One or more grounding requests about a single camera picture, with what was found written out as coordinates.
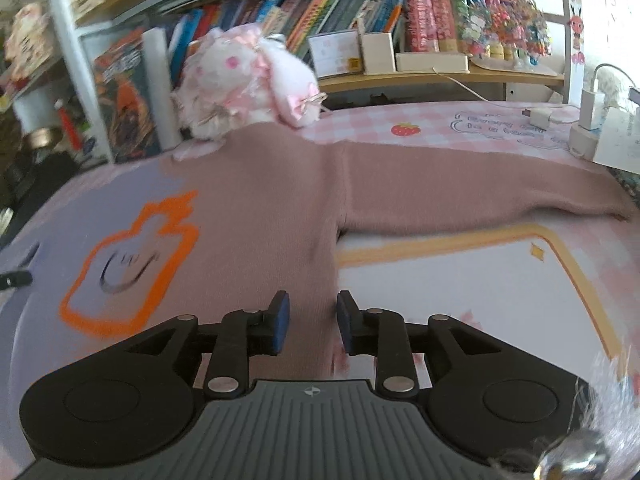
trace gray ribbed plate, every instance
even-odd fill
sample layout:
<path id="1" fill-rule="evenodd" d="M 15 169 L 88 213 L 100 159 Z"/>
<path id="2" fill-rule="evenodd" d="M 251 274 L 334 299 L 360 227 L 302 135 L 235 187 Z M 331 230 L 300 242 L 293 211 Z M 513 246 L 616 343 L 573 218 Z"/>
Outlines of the gray ribbed plate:
<path id="1" fill-rule="evenodd" d="M 40 459 L 20 478 L 497 480 L 499 476 L 441 443 L 414 405 L 383 400 L 366 381 L 258 381 L 241 399 L 210 402 L 189 433 L 153 457 L 101 469 Z"/>

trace orange outline drawing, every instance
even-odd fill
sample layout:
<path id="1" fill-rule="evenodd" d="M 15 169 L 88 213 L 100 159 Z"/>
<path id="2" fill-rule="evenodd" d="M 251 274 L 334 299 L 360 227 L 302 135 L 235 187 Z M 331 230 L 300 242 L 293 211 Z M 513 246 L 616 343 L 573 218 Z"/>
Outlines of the orange outline drawing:
<path id="1" fill-rule="evenodd" d="M 337 264 L 339 269 L 362 267 L 399 260 L 413 260 L 425 256 L 437 256 L 438 254 L 451 254 L 534 237 L 544 240 L 560 261 L 591 318 L 607 356 L 612 358 L 622 354 L 620 340 L 616 336 L 593 285 L 584 275 L 578 262 L 562 243 L 560 237 L 551 229 L 539 224 L 520 224 L 493 230 L 427 238 L 426 240 L 392 242 L 373 248 L 338 250 Z"/>
<path id="2" fill-rule="evenodd" d="M 60 303 L 59 314 L 62 320 L 81 332 L 104 338 L 130 336 L 142 330 L 149 317 L 162 301 L 162 298 L 164 298 L 178 267 L 180 267 L 189 253 L 191 253 L 200 235 L 200 231 L 195 225 L 180 224 L 182 220 L 191 215 L 193 207 L 191 207 L 190 201 L 197 193 L 197 191 L 190 191 L 180 196 L 165 198 L 162 202 L 149 202 L 145 204 L 130 229 L 107 236 L 98 243 L 87 256 L 82 265 L 80 275 Z M 140 310 L 136 312 L 135 316 L 128 321 L 112 321 L 108 319 L 92 319 L 73 310 L 69 305 L 71 297 L 87 276 L 96 254 L 111 244 L 137 236 L 142 226 L 156 215 L 166 216 L 165 224 L 158 229 L 157 234 L 159 236 L 180 235 L 182 238 L 178 248 L 158 273 L 158 277 L 152 285 L 145 299 L 145 303 L 143 303 Z"/>

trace pink sweater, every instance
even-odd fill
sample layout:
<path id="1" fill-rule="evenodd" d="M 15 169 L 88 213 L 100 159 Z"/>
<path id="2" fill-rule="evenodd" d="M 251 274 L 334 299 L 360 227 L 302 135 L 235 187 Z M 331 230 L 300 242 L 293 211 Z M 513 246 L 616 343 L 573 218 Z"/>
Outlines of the pink sweater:
<path id="1" fill-rule="evenodd" d="M 636 212 L 608 174 L 503 153 L 318 145 L 271 123 L 231 133 L 211 155 L 167 164 L 198 183 L 190 221 L 200 238 L 150 322 L 181 312 L 213 322 L 237 308 L 265 308 L 285 289 L 292 309 L 284 352 L 252 359 L 252 374 L 268 378 L 332 372 L 340 232 L 470 230 L 537 207 Z"/>

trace white plush bunny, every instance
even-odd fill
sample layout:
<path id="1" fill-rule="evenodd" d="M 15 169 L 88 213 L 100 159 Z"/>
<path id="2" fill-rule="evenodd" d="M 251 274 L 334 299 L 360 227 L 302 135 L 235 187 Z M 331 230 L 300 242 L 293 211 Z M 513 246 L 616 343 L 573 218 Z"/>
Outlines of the white plush bunny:
<path id="1" fill-rule="evenodd" d="M 271 90 L 280 118 L 294 128 L 317 121 L 326 94 L 319 91 L 313 71 L 279 41 L 263 39 L 260 48 L 271 65 Z"/>
<path id="2" fill-rule="evenodd" d="M 178 116 L 197 139 L 220 140 L 248 124 L 274 122 L 270 69 L 257 47 L 260 28 L 210 31 L 187 58 L 174 92 Z"/>

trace sweater sleeve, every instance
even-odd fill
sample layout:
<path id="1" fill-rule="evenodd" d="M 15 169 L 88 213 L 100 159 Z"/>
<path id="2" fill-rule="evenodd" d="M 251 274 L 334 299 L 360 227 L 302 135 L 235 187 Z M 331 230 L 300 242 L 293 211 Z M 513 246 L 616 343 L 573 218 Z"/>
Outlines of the sweater sleeve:
<path id="1" fill-rule="evenodd" d="M 534 208 L 637 214 L 604 170 L 531 156 L 341 143 L 346 230 L 384 234 L 460 231 L 513 221 Z"/>

